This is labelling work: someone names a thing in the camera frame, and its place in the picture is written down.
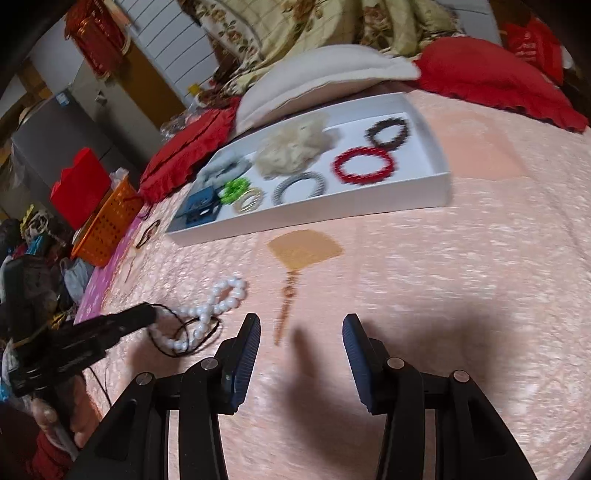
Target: person's hand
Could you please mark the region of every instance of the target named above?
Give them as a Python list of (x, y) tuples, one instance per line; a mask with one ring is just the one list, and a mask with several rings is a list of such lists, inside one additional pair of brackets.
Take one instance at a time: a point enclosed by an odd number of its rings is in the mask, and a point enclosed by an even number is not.
[[(77, 375), (73, 382), (74, 410), (70, 419), (70, 430), (74, 433), (74, 443), (81, 449), (98, 427), (100, 418), (86, 392), (82, 377)], [(33, 399), (31, 411), (39, 428), (53, 443), (59, 443), (53, 429), (58, 421), (56, 411), (40, 398)]]

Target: red box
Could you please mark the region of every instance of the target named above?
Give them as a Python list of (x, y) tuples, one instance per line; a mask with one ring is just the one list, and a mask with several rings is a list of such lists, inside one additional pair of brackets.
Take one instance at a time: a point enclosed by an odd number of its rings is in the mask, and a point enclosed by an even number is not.
[(78, 230), (96, 210), (111, 187), (109, 174), (90, 148), (74, 157), (74, 166), (61, 171), (53, 184), (50, 200), (74, 230)]

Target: purple cloth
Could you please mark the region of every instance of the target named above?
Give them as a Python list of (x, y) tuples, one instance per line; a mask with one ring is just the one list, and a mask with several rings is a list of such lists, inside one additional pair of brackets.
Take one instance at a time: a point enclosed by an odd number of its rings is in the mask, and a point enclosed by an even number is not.
[(95, 268), (94, 272), (92, 272), (92, 276), (90, 277), (90, 281), (84, 292), (84, 297), (78, 308), (78, 313), (76, 313), (74, 324), (84, 322), (84, 320), (100, 315), (100, 307), (103, 303), (106, 289), (111, 284), (115, 271), (117, 270), (117, 265), (119, 265), (119, 261), (125, 255), (125, 252), (127, 252), (127, 247), (131, 242), (131, 239), (134, 237), (136, 230), (143, 221), (139, 217), (141, 213), (142, 212), (140, 212), (138, 216), (134, 218), (134, 221), (131, 222), (125, 236), (117, 245), (115, 253), (109, 260), (109, 263), (107, 263), (104, 268)]

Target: gold bangle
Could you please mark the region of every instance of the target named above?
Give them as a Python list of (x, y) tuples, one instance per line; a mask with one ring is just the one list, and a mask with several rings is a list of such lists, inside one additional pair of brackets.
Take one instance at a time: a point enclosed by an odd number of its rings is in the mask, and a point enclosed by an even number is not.
[(234, 202), (234, 211), (236, 213), (248, 213), (261, 206), (265, 193), (258, 187), (253, 187), (245, 191), (238, 200)]

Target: sticker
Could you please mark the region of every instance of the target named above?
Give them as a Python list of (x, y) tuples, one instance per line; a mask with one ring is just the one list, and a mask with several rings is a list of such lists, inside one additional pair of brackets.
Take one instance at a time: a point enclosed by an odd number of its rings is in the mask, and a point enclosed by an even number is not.
[(67, 95), (64, 92), (58, 93), (56, 95), (56, 100), (58, 101), (58, 103), (61, 106), (70, 105), (70, 99), (67, 97)]

